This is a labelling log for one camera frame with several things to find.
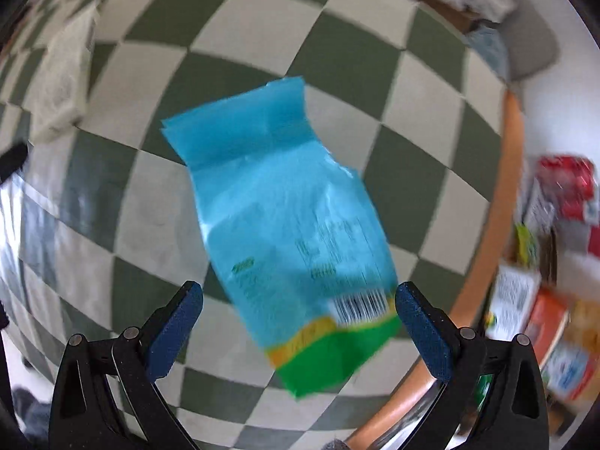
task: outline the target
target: silver bolt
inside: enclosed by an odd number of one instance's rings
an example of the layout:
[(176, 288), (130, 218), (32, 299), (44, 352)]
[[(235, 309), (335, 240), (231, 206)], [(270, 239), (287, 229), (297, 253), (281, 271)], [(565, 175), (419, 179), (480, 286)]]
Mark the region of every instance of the silver bolt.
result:
[(464, 339), (472, 340), (475, 338), (475, 330), (469, 328), (468, 326), (463, 326), (460, 329), (460, 336), (462, 336)]
[(523, 335), (522, 333), (517, 335), (517, 341), (521, 345), (529, 345), (529, 337), (527, 335)]
[(130, 326), (123, 332), (123, 336), (128, 340), (133, 340), (137, 335), (140, 334), (140, 330), (135, 326)]
[(77, 333), (76, 335), (73, 335), (71, 338), (69, 338), (69, 345), (72, 345), (73, 347), (77, 347), (81, 341), (83, 340), (83, 336), (79, 335), (79, 333)]

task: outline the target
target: metal pin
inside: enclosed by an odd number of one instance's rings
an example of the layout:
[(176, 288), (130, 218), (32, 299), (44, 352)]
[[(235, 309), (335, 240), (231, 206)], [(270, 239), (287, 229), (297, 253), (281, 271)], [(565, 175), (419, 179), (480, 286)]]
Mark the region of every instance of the metal pin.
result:
[(128, 340), (133, 340), (139, 334), (140, 334), (140, 330), (136, 326), (130, 326), (123, 332), (123, 336), (125, 338), (127, 338)]
[(529, 337), (527, 335), (523, 335), (522, 333), (519, 333), (517, 335), (517, 341), (519, 342), (520, 345), (529, 345), (530, 341), (529, 341)]
[(76, 335), (73, 335), (71, 338), (69, 338), (69, 345), (72, 345), (73, 347), (77, 347), (81, 341), (83, 340), (83, 336), (79, 335), (79, 333), (76, 333)]
[(464, 339), (472, 340), (475, 338), (475, 330), (469, 328), (468, 326), (463, 326), (460, 329), (460, 336), (462, 336)]

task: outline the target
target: blue gripper pad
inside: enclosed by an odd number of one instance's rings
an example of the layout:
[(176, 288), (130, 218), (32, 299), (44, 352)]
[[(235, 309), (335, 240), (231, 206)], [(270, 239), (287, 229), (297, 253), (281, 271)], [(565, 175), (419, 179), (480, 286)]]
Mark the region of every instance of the blue gripper pad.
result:
[(195, 282), (146, 352), (146, 375), (150, 382), (169, 374), (203, 305), (202, 287)]
[(395, 305), (431, 375), (447, 383), (452, 377), (452, 351), (405, 282), (396, 290)]

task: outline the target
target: blue plastic bag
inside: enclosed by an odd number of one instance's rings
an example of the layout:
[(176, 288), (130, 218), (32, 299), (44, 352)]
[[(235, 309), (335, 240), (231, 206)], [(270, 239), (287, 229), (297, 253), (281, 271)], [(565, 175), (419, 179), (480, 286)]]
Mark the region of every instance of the blue plastic bag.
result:
[(349, 377), (398, 329), (397, 278), (361, 179), (310, 127), (304, 81), (163, 123), (215, 273), (284, 384), (302, 395)]

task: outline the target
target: checkered tabletop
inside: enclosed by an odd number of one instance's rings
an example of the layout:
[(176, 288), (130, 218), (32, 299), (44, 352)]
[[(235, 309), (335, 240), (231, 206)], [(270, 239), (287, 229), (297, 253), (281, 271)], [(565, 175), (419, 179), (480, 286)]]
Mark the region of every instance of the checkered tabletop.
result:
[[(91, 1), (33, 9), (0, 63), (0, 148), (28, 137), (44, 46)], [(299, 401), (283, 389), (211, 268), (160, 133), (285, 75), (304, 77), (317, 135), (362, 173), (398, 277), (451, 308), (494, 191), (504, 93), (460, 35), (413, 0), (102, 0), (86, 116), (0, 190), (0, 297), (38, 371), (54, 380), (71, 334), (140, 325), (194, 279), (205, 307), (158, 387), (200, 448), (314, 450), (385, 403), (418, 356), (404, 330), (339, 387)]]

